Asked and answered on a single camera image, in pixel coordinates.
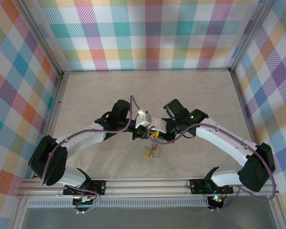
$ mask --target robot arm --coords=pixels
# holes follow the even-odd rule
[[[44,182],[46,185],[53,185],[57,182],[72,185],[74,187],[87,188],[89,185],[89,177],[83,171],[66,167],[66,160],[74,153],[101,141],[105,141],[116,133],[90,131],[93,129],[116,131],[122,130],[129,119],[126,118],[130,109],[127,101],[119,100],[112,108],[111,112],[105,113],[101,118],[97,119],[86,131],[80,135],[72,137],[70,140],[63,142],[57,148],[53,158],[49,163]],[[164,106],[165,111],[170,118],[157,119],[145,111],[139,110],[135,120],[130,121],[130,125],[124,132],[133,134],[133,140],[136,138],[147,139],[148,131],[160,131],[158,138],[166,141],[175,139],[176,134],[180,134],[186,128],[193,124],[201,124],[188,130],[193,136],[203,138],[220,149],[224,150],[233,157],[243,168],[236,171],[225,171],[213,175],[218,167],[213,168],[204,178],[205,186],[212,192],[218,187],[225,185],[244,185],[252,191],[259,191],[265,182],[269,179],[269,173],[265,166],[248,148],[254,149],[268,164],[273,173],[275,170],[271,147],[265,143],[260,146],[253,142],[246,141],[233,133],[219,126],[213,119],[200,110],[188,112],[178,100],[172,100]],[[42,177],[49,152],[60,143],[67,139],[68,136],[53,139],[45,136],[37,146],[32,158],[29,161],[29,167],[40,178]]]

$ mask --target plaid wall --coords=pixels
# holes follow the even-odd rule
[[[286,209],[286,0],[274,3],[236,73],[253,136],[274,149]]]
[[[66,71],[228,68],[263,0],[26,0]]]
[[[58,76],[12,3],[0,0],[0,229],[10,222],[42,137]]]

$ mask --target marble surface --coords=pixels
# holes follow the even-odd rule
[[[200,109],[218,124],[250,140],[245,118],[229,72],[157,71],[70,74],[54,137],[87,127],[110,111],[118,99],[138,105],[154,117],[168,117],[163,106],[177,98],[189,111]],[[67,165],[83,169],[95,178],[204,177],[218,171],[239,169],[228,154],[195,137],[158,145],[159,158],[144,158],[149,140],[132,141],[120,133],[71,156]]]

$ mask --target purple cable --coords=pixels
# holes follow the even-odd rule
[[[97,197],[98,197],[97,203],[96,203],[92,208],[86,210],[85,212],[79,211],[78,208],[77,208],[77,206],[75,206],[75,210],[76,210],[78,213],[87,213],[87,212],[89,212],[89,211],[92,211],[93,209],[95,209],[95,208],[100,204],[101,196],[100,196],[100,194],[98,194],[97,192],[94,192],[94,191],[91,191],[91,190],[87,190],[87,189],[83,189],[83,188],[74,187],[74,186],[72,186],[72,185],[66,185],[66,186],[68,186],[68,187],[70,187],[70,188],[73,188],[73,189],[75,189],[75,190],[78,190],[78,191],[90,192],[90,193],[92,193],[92,194],[97,195]]]
[[[227,203],[225,206],[223,206],[221,209],[224,209],[224,208],[230,206],[232,203],[234,203],[234,201],[236,200],[236,198],[239,195],[239,192],[240,192],[240,188],[238,188],[238,191],[237,191],[236,195],[233,197],[233,199],[229,203]]]
[[[230,134],[230,133],[228,133],[228,132],[226,132],[226,131],[224,131],[224,130],[222,130],[222,129],[219,129],[217,126],[213,126],[213,125],[209,125],[209,124],[204,124],[204,123],[196,123],[196,124],[190,125],[190,126],[189,126],[188,128],[186,128],[184,131],[182,131],[178,137],[176,137],[174,140],[169,141],[169,142],[157,142],[157,141],[155,141],[154,139],[152,139],[152,138],[150,137],[150,131],[151,131],[152,128],[154,128],[154,126],[151,126],[151,128],[148,129],[148,131],[147,131],[147,137],[149,138],[149,140],[151,140],[152,142],[154,142],[154,143],[156,143],[156,144],[168,145],[168,144],[171,144],[171,143],[174,143],[175,141],[177,141],[177,140],[178,140],[179,138],[181,138],[189,129],[191,129],[191,128],[195,127],[195,126],[205,126],[205,127],[211,128],[211,129],[213,129],[213,130],[216,130],[216,131],[219,131],[219,132],[223,133],[224,135],[226,135],[227,137],[233,139],[234,141],[238,142],[239,144],[243,144],[243,142],[242,142],[241,140],[239,140],[237,137],[234,137],[232,134]],[[239,185],[236,185],[236,186],[237,186],[240,190],[242,190],[242,191],[248,193],[249,195],[253,196],[254,198],[256,198],[256,199],[258,199],[258,200],[260,200],[260,201],[270,201],[270,200],[272,200],[272,199],[275,197],[275,195],[276,195],[276,183],[275,183],[275,179],[274,179],[274,177],[273,177],[273,175],[272,175],[272,172],[271,172],[269,166],[267,165],[266,161],[265,161],[253,148],[251,148],[251,147],[248,146],[247,149],[248,149],[249,151],[251,151],[253,154],[255,154],[255,155],[258,157],[258,159],[260,159],[260,160],[262,161],[262,163],[263,163],[263,165],[265,166],[267,172],[269,173],[269,176],[270,176],[270,179],[271,179],[271,182],[272,182],[272,194],[271,194],[271,196],[268,197],[268,198],[260,198],[260,197],[258,197],[258,196],[256,196],[256,195],[254,195],[252,192],[250,192],[250,191],[248,191],[248,190],[246,190],[246,189],[240,187]]]
[[[133,116],[133,102],[134,102],[135,106],[137,107],[137,109],[138,109],[138,110],[140,109],[139,106],[138,106],[138,104],[136,103],[134,97],[131,95],[131,96],[130,96],[130,107],[129,107],[129,119],[128,119],[127,125],[126,125],[123,129],[121,129],[121,130],[96,130],[96,129],[86,129],[86,130],[81,130],[81,131],[79,131],[79,132],[76,132],[76,133],[70,135],[69,137],[67,137],[66,139],[67,139],[67,140],[70,140],[70,139],[72,139],[73,137],[75,137],[75,136],[77,136],[77,135],[80,135],[80,134],[85,133],[85,132],[91,132],[91,131],[93,131],[93,132],[105,132],[105,133],[111,133],[111,134],[117,134],[117,133],[123,132],[124,130],[126,130],[126,129],[129,127],[129,125],[130,125],[130,123],[131,123],[131,121],[132,121],[132,116]],[[48,167],[49,167],[51,158],[52,158],[53,155],[54,155],[54,152],[56,151],[56,149],[57,149],[58,147],[60,147],[63,143],[66,142],[66,139],[63,139],[61,142],[59,142],[59,143],[55,146],[55,148],[50,152],[50,155],[49,155],[49,157],[48,157],[48,160],[47,160],[46,165],[45,165],[44,170],[43,170],[43,174],[42,174],[42,177],[41,177],[41,182],[40,182],[40,184],[39,184],[39,187],[41,187],[41,186],[43,185],[43,182],[44,182],[44,179],[45,179],[45,177],[46,177],[46,174],[47,174],[47,171],[48,171]]]

